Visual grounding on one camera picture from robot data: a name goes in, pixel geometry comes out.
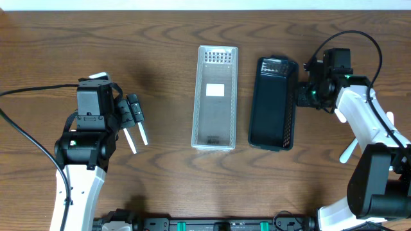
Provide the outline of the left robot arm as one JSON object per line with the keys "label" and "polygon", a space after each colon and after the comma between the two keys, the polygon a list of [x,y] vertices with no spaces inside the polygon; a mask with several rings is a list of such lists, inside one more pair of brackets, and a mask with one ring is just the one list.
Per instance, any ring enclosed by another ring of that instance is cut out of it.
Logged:
{"label": "left robot arm", "polygon": [[132,153],[137,146],[128,131],[141,126],[144,115],[136,94],[121,92],[115,83],[81,83],[78,108],[67,118],[55,155],[61,169],[51,230],[91,230],[97,201],[105,182],[118,133],[125,133]]}

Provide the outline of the black plastic perforated basket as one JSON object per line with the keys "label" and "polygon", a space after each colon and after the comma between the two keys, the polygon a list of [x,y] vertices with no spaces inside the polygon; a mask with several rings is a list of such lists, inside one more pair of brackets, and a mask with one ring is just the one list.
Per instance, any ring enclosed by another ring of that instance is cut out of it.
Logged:
{"label": "black plastic perforated basket", "polygon": [[248,142],[270,151],[293,147],[299,66],[285,56],[258,60]]}

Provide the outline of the white plastic fork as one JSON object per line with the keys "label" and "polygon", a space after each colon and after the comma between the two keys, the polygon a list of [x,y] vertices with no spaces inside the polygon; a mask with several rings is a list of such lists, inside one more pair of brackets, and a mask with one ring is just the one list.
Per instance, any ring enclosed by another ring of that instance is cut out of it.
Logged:
{"label": "white plastic fork", "polygon": [[357,144],[358,144],[358,140],[357,138],[354,138],[353,141],[350,143],[350,145],[348,145],[348,147],[341,154],[339,158],[340,163],[345,164],[349,160]]}
{"label": "white plastic fork", "polygon": [[334,109],[334,113],[335,113],[335,115],[337,116],[337,118],[338,118],[338,120],[341,122],[341,123],[346,123],[347,122],[347,119],[345,118],[345,116],[343,115],[343,113],[341,113],[341,111],[339,111],[339,109]]}

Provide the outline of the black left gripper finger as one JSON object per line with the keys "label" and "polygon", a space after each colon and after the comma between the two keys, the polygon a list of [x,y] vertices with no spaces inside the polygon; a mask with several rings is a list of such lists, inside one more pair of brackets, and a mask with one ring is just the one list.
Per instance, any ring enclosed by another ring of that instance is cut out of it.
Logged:
{"label": "black left gripper finger", "polygon": [[123,99],[118,103],[117,110],[121,117],[121,128],[133,127],[134,117],[130,111],[130,105],[126,99]]}
{"label": "black left gripper finger", "polygon": [[140,123],[144,121],[144,114],[141,109],[138,97],[136,94],[129,94],[127,95],[127,100],[130,105],[130,112],[134,118],[136,123]]}

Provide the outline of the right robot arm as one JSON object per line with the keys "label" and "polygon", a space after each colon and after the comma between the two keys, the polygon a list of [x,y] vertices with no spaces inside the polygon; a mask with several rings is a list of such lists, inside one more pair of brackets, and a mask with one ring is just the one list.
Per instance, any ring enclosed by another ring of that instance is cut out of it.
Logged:
{"label": "right robot arm", "polygon": [[349,123],[362,156],[341,200],[318,209],[320,230],[347,230],[372,221],[410,218],[410,141],[390,122],[366,76],[348,64],[312,58],[297,104],[330,107]]}

